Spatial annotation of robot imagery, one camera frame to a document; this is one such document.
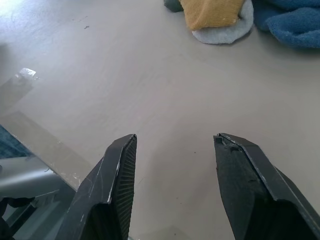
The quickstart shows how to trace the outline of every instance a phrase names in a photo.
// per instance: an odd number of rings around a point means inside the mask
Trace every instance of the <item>gray floor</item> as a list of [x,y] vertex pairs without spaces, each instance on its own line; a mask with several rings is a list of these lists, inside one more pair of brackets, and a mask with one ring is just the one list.
[[[234,239],[219,132],[259,144],[320,212],[319,52],[255,29],[202,44],[161,0],[1,4],[0,124],[74,188],[114,139],[136,133],[134,239]],[[22,68],[38,78],[18,87],[9,79]]]

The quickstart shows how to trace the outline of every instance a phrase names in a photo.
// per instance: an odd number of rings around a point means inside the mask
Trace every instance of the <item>blue towel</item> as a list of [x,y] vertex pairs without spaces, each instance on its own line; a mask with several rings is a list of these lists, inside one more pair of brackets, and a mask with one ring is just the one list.
[[0,125],[0,159],[28,157],[32,153]]
[[292,48],[320,48],[320,0],[254,0],[254,23]]

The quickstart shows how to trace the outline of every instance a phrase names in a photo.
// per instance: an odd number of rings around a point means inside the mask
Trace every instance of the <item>beige floor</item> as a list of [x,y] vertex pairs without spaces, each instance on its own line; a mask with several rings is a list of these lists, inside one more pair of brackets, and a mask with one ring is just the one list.
[[[27,88],[9,80],[22,68],[38,77]],[[134,239],[234,239],[219,132],[259,144],[320,212],[318,52],[256,30],[202,44],[161,0],[1,0],[1,90],[14,104],[0,124],[74,188],[114,139],[137,134]]]

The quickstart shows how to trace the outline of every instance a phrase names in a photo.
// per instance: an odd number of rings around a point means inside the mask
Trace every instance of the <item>transparent plastic sheet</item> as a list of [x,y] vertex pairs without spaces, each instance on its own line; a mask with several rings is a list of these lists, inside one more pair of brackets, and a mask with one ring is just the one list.
[[23,68],[0,86],[0,125],[77,190],[92,166],[23,112],[11,110],[37,81],[34,70]]

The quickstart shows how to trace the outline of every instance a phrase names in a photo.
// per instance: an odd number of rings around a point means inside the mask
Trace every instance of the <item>yellow cloth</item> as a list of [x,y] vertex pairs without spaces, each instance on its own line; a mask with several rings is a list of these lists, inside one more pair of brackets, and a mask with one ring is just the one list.
[[195,31],[235,24],[244,0],[180,0],[180,3],[186,25]]

